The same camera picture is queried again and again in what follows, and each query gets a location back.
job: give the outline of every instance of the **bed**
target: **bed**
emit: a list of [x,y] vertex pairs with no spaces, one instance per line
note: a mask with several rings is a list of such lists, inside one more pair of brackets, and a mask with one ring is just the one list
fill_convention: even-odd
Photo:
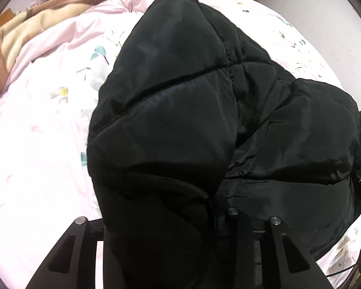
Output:
[[[75,218],[101,218],[87,172],[89,121],[99,87],[153,1],[105,0],[33,37],[18,54],[0,94],[0,277],[9,289],[26,287]],[[318,51],[278,13],[253,0],[199,1],[295,77],[342,89]],[[317,263],[328,275],[355,263],[360,249],[361,215]],[[333,287],[349,273],[330,277]],[[103,288],[101,243],[96,288]]]

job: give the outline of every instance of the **wooden cabinet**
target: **wooden cabinet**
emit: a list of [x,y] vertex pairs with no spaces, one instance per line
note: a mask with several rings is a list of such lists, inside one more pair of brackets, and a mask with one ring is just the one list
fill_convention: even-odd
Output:
[[6,22],[14,18],[14,13],[11,9],[7,9],[0,15],[0,27],[3,26]]

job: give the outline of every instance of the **brown blanket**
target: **brown blanket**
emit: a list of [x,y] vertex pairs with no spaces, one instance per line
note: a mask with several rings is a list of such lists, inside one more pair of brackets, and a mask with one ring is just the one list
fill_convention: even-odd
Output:
[[27,41],[103,1],[105,0],[49,0],[19,13],[4,24],[0,28],[0,91]]

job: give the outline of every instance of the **silver bolt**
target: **silver bolt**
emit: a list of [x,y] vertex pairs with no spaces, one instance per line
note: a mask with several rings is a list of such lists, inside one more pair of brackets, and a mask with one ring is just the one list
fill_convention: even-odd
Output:
[[238,212],[238,210],[236,208],[228,208],[227,213],[229,215],[238,215],[239,212]]
[[81,225],[81,224],[84,224],[85,221],[86,221],[86,218],[84,216],[81,216],[75,220],[75,224]]
[[270,217],[270,222],[273,225],[279,225],[282,222],[282,220],[278,216],[272,216]]

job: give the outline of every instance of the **black fabric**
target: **black fabric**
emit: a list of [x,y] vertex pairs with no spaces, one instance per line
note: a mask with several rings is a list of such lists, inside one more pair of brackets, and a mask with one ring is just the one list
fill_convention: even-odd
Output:
[[88,168],[131,288],[189,288],[216,192],[280,216],[315,259],[353,218],[361,113],[342,90],[295,79],[218,11],[155,0],[99,91]]

